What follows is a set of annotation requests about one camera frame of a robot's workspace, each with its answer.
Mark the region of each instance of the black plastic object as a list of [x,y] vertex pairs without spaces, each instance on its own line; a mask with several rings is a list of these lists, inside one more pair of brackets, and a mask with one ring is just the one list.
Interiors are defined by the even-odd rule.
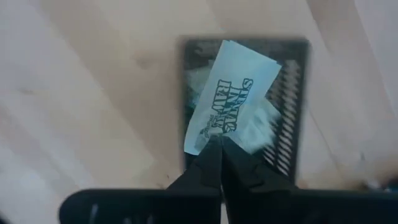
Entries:
[[[266,146],[254,156],[271,170],[295,182],[299,145],[300,120],[305,89],[305,68],[309,44],[305,39],[244,38],[229,39],[276,60],[282,69],[266,94],[279,110],[281,118],[272,123],[274,145]],[[183,71],[204,67],[217,56],[222,39],[190,39],[183,46]],[[185,124],[188,127],[194,109],[185,104]],[[195,156],[185,153],[186,167]]]
[[230,224],[398,223],[398,194],[301,190],[224,138],[222,184]]
[[6,224],[6,221],[4,221],[1,217],[0,217],[0,224]]
[[213,139],[167,190],[83,190],[69,196],[61,224],[219,224],[221,148]]
[[84,190],[60,208],[61,224],[398,223],[398,194],[300,190],[229,138],[211,138],[166,190]]

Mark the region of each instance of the black tray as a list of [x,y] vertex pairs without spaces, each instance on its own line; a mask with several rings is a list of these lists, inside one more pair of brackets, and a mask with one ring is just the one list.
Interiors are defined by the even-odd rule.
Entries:
[[[217,56],[223,39],[190,39],[183,46],[183,71],[208,65]],[[305,39],[286,38],[244,38],[229,39],[238,42],[260,54],[276,60],[282,69],[266,94],[266,98],[281,113],[280,119],[272,126],[275,133],[274,146],[266,146],[253,156],[259,158],[276,173],[295,182],[297,153],[299,150],[300,121],[302,116],[303,93],[305,89],[305,68],[309,44]],[[188,96],[189,87],[185,89]],[[185,132],[193,109],[185,108]],[[196,158],[185,154],[188,167]]]

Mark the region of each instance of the white paper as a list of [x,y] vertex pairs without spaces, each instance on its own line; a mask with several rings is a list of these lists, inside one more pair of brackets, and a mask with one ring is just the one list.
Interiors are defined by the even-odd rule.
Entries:
[[184,151],[198,155],[211,135],[243,131],[280,65],[224,40],[188,125]]

